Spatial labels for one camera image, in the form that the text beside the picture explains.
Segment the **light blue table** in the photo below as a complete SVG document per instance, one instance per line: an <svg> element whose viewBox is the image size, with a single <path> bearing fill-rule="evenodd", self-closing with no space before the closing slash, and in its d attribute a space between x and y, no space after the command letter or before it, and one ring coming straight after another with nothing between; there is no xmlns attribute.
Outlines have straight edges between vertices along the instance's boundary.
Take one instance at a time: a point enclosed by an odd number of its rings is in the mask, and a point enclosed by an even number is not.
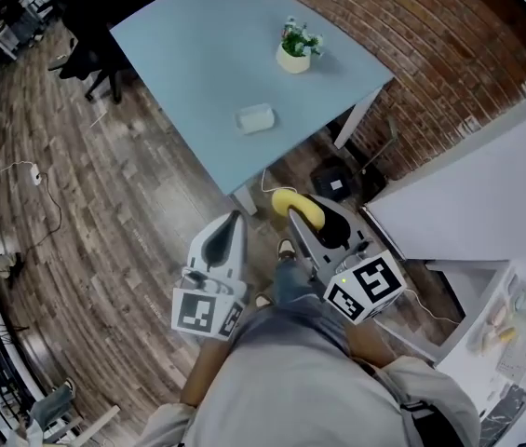
<svg viewBox="0 0 526 447"><path fill-rule="evenodd" d="M288 16L322 34L325 54L288 74L276 62ZM247 182L355 106L343 146L392 74L296 0L156 0L112 29L145 85L224 194L256 211ZM240 134L234 114L269 103L272 129Z"/></svg>

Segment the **gray shirt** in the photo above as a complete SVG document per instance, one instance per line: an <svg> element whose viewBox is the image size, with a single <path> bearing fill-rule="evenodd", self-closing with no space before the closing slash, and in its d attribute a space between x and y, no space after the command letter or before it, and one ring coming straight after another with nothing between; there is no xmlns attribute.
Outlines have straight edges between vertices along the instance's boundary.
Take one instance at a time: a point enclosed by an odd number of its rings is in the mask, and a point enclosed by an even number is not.
<svg viewBox="0 0 526 447"><path fill-rule="evenodd" d="M449 390L443 391L449 402L455 404L457 396L467 405L451 379L419 359L399 359L388 369L428 388L434 376ZM271 318L246 332L201 406L161 406L137 447L181 442L186 447L407 445L398 404L386 389L320 334L290 318Z"/></svg>

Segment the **wooden floor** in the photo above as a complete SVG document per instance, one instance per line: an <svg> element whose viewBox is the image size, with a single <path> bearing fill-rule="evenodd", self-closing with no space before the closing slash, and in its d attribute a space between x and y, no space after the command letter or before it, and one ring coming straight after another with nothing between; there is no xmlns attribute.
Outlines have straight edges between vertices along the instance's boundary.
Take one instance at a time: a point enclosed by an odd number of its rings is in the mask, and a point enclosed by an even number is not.
<svg viewBox="0 0 526 447"><path fill-rule="evenodd" d="M196 352L169 327L171 288L193 236L236 205L136 76L126 75L116 106L103 95L107 83L89 103L89 81L48 73L68 38L58 23L0 68L0 168L28 160L48 174L35 187L27 165L0 173L0 252L25 252L57 225L47 179L62 218L60 230L28 253L13 290L0 282L0 299L14 324L30 327L18 336L44 387L73 377L75 408L88 420L118 404L105 434L125 446L158 405L178 398ZM331 151L321 131L278 161L266 183L310 191L310 170ZM260 211L248 217L247 275L262 289L286 225L268 209L269 194L254 195ZM428 332L450 330L402 303Z"/></svg>

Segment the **desk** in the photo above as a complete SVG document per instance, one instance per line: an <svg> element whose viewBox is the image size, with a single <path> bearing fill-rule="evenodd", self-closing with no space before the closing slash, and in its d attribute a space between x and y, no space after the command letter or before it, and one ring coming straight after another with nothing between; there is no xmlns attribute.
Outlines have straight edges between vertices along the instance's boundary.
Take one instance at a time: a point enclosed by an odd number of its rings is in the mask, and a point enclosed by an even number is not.
<svg viewBox="0 0 526 447"><path fill-rule="evenodd" d="M286 73L275 59L289 15L325 40L324 56L303 74ZM112 35L211 178L249 213L249 179L356 106L336 141L343 145L393 77L296 0L156 0ZM275 126L241 135L235 112L264 102Z"/></svg>
<svg viewBox="0 0 526 447"><path fill-rule="evenodd" d="M454 379L472 399L480 419L485 419L500 401L509 381L496 371L506 344L498 344L483 355L475 355L467 344L488 319L494 306L508 298L511 285L517 282L515 269L510 262L434 262L426 264L431 270L443 271L465 310L465 317L442 345L434 345L419 332L398 325L386 314L375 320L379 326L400 341L432 360L435 368ZM469 286L469 279L475 287ZM464 291L472 291L460 296Z"/></svg>

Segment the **sneaker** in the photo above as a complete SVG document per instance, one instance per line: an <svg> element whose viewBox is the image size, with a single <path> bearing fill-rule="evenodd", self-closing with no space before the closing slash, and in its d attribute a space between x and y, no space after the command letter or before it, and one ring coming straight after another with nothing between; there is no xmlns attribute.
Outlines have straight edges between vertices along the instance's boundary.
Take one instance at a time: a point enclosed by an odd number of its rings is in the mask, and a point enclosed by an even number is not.
<svg viewBox="0 0 526 447"><path fill-rule="evenodd" d="M15 278L20 275L22 268L24 267L24 260L22 260L22 254L16 253L17 261L10 267L10 274L8 276L8 283L10 288L14 284Z"/></svg>
<svg viewBox="0 0 526 447"><path fill-rule="evenodd" d="M296 250L293 248L291 240L289 238L284 238L279 241L279 244L277 245L277 259L281 261L285 259L295 260L295 258Z"/></svg>
<svg viewBox="0 0 526 447"><path fill-rule="evenodd" d="M74 381L70 378L70 377L67 377L66 380L64 381L64 385L67 386L70 391L73 393L73 399L76 397L76 384L74 383Z"/></svg>

